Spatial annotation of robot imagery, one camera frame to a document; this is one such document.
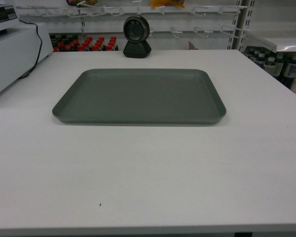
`table surface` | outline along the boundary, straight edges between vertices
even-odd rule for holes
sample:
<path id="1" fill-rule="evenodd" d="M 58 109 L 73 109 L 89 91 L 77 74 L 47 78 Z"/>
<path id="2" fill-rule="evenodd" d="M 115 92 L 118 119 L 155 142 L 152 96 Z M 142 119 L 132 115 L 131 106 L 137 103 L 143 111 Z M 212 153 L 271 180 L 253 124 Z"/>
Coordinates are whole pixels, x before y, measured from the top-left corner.
<path id="1" fill-rule="evenodd" d="M 52 109 L 96 68 L 200 69 L 207 126 L 71 125 Z M 296 95 L 236 50 L 52 53 L 0 94 L 0 235 L 296 231 Z"/>

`serving tray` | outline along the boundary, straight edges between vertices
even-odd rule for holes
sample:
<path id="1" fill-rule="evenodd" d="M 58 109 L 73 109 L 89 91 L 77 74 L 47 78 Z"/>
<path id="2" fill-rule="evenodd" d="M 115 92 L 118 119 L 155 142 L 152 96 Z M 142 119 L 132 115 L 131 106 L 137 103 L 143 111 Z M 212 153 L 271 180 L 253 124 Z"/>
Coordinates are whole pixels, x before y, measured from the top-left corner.
<path id="1" fill-rule="evenodd" d="M 92 69 L 52 112 L 67 123 L 213 124 L 226 108 L 201 70 Z"/>

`dark bottle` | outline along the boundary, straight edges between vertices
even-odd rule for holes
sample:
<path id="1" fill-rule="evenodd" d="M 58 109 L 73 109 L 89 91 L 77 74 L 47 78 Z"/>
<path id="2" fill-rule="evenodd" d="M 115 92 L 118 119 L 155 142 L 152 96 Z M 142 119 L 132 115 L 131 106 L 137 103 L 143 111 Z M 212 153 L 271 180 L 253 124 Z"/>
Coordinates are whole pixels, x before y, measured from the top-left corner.
<path id="1" fill-rule="evenodd" d="M 58 48 L 58 43 L 57 43 L 57 41 L 54 41 L 54 42 L 52 43 L 52 46 L 53 46 L 54 52 L 60 52 L 60 49 Z"/>
<path id="2" fill-rule="evenodd" d="M 255 49 L 249 48 L 249 51 L 246 56 L 251 59 L 251 57 L 254 55 L 254 53 L 255 53 Z"/>
<path id="3" fill-rule="evenodd" d="M 77 51 L 77 48 L 74 44 L 74 39 L 72 36 L 68 36 L 68 40 L 69 40 L 69 45 L 71 47 L 71 51 Z"/>
<path id="4" fill-rule="evenodd" d="M 56 39 L 56 36 L 55 35 L 50 35 L 49 38 L 50 38 L 51 41 L 53 41 L 53 40 Z"/>
<path id="5" fill-rule="evenodd" d="M 294 78 L 296 77 L 296 56 L 287 64 L 282 77 L 282 84 L 287 88 L 291 88 Z"/>
<path id="6" fill-rule="evenodd" d="M 59 48 L 59 50 L 60 50 L 61 52 L 64 51 L 64 42 L 63 42 L 63 41 L 59 41 L 59 42 L 58 42 L 58 48 Z"/>
<path id="7" fill-rule="evenodd" d="M 64 51 L 65 52 L 70 52 L 71 47 L 70 47 L 70 44 L 69 44 L 69 39 L 64 39 L 63 42 L 64 42 Z"/>
<path id="8" fill-rule="evenodd" d="M 271 51 L 270 50 L 266 50 L 264 52 L 264 54 L 265 54 L 265 60 L 267 60 L 271 56 Z"/>
<path id="9" fill-rule="evenodd" d="M 67 39 L 68 37 L 67 37 L 67 35 L 62 34 L 62 35 L 60 35 L 60 38 L 61 38 L 62 40 L 64 40 L 64 39 Z"/>
<path id="10" fill-rule="evenodd" d="M 264 53 L 259 53 L 258 58 L 255 61 L 255 64 L 257 64 L 259 67 L 263 67 L 263 64 L 265 63 L 265 54 Z"/>

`shelf hook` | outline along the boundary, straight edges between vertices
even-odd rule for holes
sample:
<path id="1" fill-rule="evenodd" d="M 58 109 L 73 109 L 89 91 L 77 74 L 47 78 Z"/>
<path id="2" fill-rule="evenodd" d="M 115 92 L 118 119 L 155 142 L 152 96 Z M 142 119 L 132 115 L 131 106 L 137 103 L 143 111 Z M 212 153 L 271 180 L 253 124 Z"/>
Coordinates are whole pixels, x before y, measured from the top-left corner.
<path id="1" fill-rule="evenodd" d="M 119 9 L 118 14 L 111 13 L 112 16 L 124 15 L 124 9 L 122 6 L 106 6 L 104 9 Z"/>
<path id="2" fill-rule="evenodd" d="M 232 12 L 225 12 L 224 11 L 224 8 L 236 8 L 235 12 L 232 13 Z M 219 11 L 218 11 L 219 14 L 223 14 L 223 15 L 238 15 L 240 13 L 240 10 L 239 10 L 239 6 L 221 6 Z"/>
<path id="3" fill-rule="evenodd" d="M 138 15 L 142 14 L 142 7 L 141 7 L 141 6 L 138 6 L 138 7 L 137 7 L 137 12 L 136 12 L 136 14 L 138 14 Z"/>
<path id="4" fill-rule="evenodd" d="M 160 14 L 162 14 L 162 15 L 164 15 L 163 8 L 165 8 L 165 6 L 156 7 L 156 9 L 160 9 Z"/>
<path id="5" fill-rule="evenodd" d="M 198 31 L 202 31 L 202 32 L 204 32 L 204 33 L 213 33 L 213 31 L 205 31 L 205 30 L 203 30 L 203 29 L 201 29 L 201 28 L 199 28 L 198 26 L 195 26 L 195 28 L 194 28 L 194 33 L 196 33 L 197 35 L 199 35 L 199 36 L 201 36 L 202 38 L 204 38 L 204 39 L 207 39 L 208 38 L 208 36 L 204 36 L 204 35 L 202 35 L 202 34 L 200 34 L 200 33 L 198 33 Z"/>
<path id="6" fill-rule="evenodd" d="M 175 37 L 177 40 L 179 39 L 178 34 L 183 33 L 182 31 L 176 31 L 176 30 L 174 29 L 174 27 L 171 28 L 171 31 L 170 31 L 170 32 L 174 35 L 174 37 Z"/>
<path id="7" fill-rule="evenodd" d="M 193 6 L 192 10 L 191 10 L 191 14 L 196 15 L 196 16 L 201 16 L 201 17 L 206 16 L 206 13 L 203 13 L 203 14 L 196 13 L 196 9 L 197 8 L 208 9 L 210 7 L 213 7 L 213 6 Z"/>

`white shelf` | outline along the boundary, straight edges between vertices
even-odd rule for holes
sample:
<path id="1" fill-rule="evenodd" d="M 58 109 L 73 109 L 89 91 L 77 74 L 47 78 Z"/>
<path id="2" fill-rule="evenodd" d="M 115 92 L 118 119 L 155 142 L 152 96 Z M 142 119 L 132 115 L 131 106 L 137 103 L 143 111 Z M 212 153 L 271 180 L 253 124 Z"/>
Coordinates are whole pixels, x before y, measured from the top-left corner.
<path id="1" fill-rule="evenodd" d="M 44 7 L 44 6 L 18 6 L 18 11 L 21 16 L 41 16 L 41 17 L 86 17 L 86 16 L 100 16 L 105 14 L 123 15 L 123 14 L 141 14 L 141 13 L 191 13 L 203 16 L 206 13 L 218 14 L 234 14 L 240 13 L 243 6 L 229 6 L 229 5 L 194 5 L 186 6 L 185 8 L 178 8 L 174 6 L 151 8 L 150 6 L 99 6 L 99 7 Z"/>
<path id="2" fill-rule="evenodd" d="M 245 46 L 264 47 L 275 53 L 296 52 L 296 31 L 247 32 Z"/>

